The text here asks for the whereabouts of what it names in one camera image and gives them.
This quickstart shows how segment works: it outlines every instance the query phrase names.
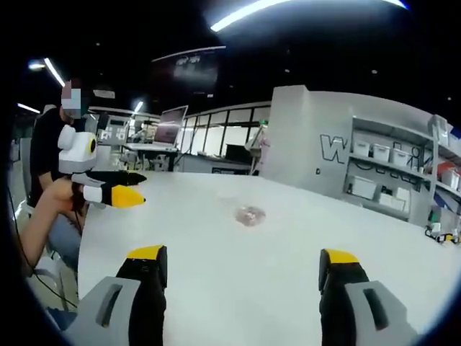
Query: shelf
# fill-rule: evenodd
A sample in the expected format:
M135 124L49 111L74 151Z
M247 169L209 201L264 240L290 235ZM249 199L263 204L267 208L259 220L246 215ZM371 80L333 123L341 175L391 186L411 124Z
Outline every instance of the shelf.
M385 214L387 216L392 216L393 218L398 218L403 221L408 221L408 219L410 218L409 213L405 213L404 211L379 204L374 200L368 200L366 198L349 195L346 193L344 193L343 196L346 202L349 202L354 205L361 204L363 208L370 209L378 213Z
M430 175L423 174L423 173L420 173L420 172L415 172L415 171L412 171L408 167L397 166L395 164L391 164L390 162L380 161L380 160L374 159L372 157L362 156L362 155L357 155L357 154L354 154L354 153L350 153L349 159L354 160L354 161L366 162L368 164L372 164L372 165L375 165L375 166L384 167L386 169L390 169L390 170L393 170L393 171L404 173L405 175L408 175L410 177L415 177L415 178L418 178L418 179L421 179L421 180L424 180L424 181L427 181L427 182L431 181L431 176Z
M458 201L461 200L461 192L452 189L450 186L445 185L443 182L437 182L436 186L452 194Z
M461 167L461 157L458 154L456 154L452 149L447 148L442 144L439 144L439 156Z
M425 133L404 128L403 126L382 123L376 120L368 120L359 117L352 118L352 126L355 130L375 133L377 135L391 137L403 142L409 142L418 146L425 146L434 139Z

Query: laptop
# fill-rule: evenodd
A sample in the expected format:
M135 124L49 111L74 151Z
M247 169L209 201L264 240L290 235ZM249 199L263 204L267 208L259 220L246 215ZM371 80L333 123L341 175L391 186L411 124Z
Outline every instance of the laptop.
M186 116L187 108L189 106L181 106L161 113L160 123L150 146L166 151L178 151L176 140L182 127L182 121Z

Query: person's hand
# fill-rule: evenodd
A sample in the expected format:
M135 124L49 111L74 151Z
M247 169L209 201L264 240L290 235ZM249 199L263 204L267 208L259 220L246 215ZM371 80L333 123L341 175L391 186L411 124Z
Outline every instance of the person's hand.
M45 189L40 201L52 211L63 213L72 210L72 197L72 181L69 178L60 178Z

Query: storage box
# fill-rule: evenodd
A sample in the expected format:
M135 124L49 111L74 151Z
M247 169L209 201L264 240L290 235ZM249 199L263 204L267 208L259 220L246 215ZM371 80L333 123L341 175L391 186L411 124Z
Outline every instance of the storage box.
M380 199L378 200L379 204L386 205L388 207L392 207L392 196L386 193L381 193Z
M410 206L411 206L411 193L410 190L403 189L402 187L398 187L397 189L394 190L394 197L402 200L405 202L405 205L403 207L403 211L406 213L410 212Z
M405 201L400 200L398 198L392 197L392 208L397 209L399 211L404 211L405 209Z
M373 157L380 161L389 162L390 148L388 146L381 146L380 144L373 144Z
M369 152L370 152L370 143L367 143L364 141L354 142L354 154L368 157Z
M368 180L362 177L353 177L352 183L352 194L372 200L375 195L376 182Z
M400 149L390 150L390 162L396 166L406 167L408 161L410 161L410 154Z
M447 169L442 172L442 183L450 186L452 189L457 190L460 184L460 175L455 169Z

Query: black shirt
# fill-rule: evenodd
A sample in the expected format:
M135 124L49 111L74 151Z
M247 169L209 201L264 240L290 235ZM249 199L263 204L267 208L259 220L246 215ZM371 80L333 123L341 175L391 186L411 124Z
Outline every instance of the black shirt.
M58 139L66 124L59 116L59 107L48 110L35 123L30 144L30 205L35 207L42 195L42 185L38 177L51 172L51 179L63 177L58 171L59 153Z

